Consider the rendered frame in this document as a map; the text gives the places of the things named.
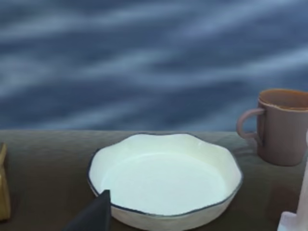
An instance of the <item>dark pointed object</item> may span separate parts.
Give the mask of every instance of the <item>dark pointed object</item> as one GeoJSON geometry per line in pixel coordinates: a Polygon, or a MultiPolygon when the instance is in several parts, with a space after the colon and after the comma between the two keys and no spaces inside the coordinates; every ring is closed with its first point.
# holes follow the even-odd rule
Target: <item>dark pointed object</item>
{"type": "Polygon", "coordinates": [[[63,231],[109,231],[111,220],[110,191],[105,190],[82,210],[63,231]]]}

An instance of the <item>scalloped dish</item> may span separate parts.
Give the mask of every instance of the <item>scalloped dish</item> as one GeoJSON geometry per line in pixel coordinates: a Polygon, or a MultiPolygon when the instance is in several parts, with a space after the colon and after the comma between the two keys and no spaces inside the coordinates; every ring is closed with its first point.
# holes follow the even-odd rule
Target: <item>scalloped dish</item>
{"type": "Polygon", "coordinates": [[[110,190],[112,215],[132,227],[183,231],[219,217],[243,175],[229,150],[189,134],[137,134],[98,150],[88,181],[110,190]]]}

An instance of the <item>mug handle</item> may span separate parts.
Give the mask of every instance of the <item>mug handle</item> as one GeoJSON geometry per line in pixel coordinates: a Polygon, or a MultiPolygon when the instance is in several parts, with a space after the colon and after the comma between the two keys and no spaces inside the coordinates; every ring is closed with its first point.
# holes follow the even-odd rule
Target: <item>mug handle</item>
{"type": "Polygon", "coordinates": [[[264,113],[265,113],[265,109],[263,108],[255,108],[255,109],[251,109],[251,110],[244,112],[240,116],[240,118],[237,120],[237,123],[236,123],[237,134],[243,139],[254,138],[258,144],[262,145],[262,140],[260,139],[260,137],[258,136],[256,132],[249,132],[249,133],[244,132],[243,124],[245,120],[247,120],[249,117],[256,116],[256,115],[259,116],[264,113]]]}

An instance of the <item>blue water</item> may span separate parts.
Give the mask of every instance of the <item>blue water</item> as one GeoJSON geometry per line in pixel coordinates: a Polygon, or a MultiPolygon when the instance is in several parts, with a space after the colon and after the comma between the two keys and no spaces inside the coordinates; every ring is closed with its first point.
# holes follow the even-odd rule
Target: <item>blue water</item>
{"type": "Polygon", "coordinates": [[[2,0],[0,128],[234,130],[261,90],[308,90],[307,9],[2,0]]]}

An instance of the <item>wooden table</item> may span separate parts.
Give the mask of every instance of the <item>wooden table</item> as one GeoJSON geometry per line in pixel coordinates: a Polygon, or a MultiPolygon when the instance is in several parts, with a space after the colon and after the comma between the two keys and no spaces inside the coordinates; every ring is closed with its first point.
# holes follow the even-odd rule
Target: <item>wooden table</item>
{"type": "MultiPolygon", "coordinates": [[[[1,231],[60,231],[94,195],[86,180],[90,155],[136,132],[2,130],[8,144],[12,219],[1,231]]],[[[277,167],[256,156],[233,132],[191,132],[232,151],[244,183],[227,211],[196,231],[276,231],[283,211],[295,211],[305,162],[277,167]]],[[[116,220],[112,231],[134,231],[116,220]]]]}

